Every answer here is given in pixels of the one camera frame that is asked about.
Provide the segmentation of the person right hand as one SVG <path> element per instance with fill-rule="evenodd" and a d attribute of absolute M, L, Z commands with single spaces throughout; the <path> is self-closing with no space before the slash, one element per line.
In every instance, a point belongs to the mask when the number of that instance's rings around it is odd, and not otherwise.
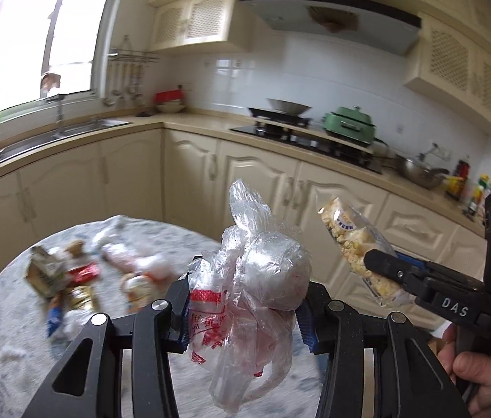
<path fill-rule="evenodd" d="M 450 324 L 442 336 L 437 357 L 452 381 L 467 380 L 479 386 L 467 405 L 472 417 L 491 417 L 491 356 L 473 352 L 455 354 L 457 327 Z"/>

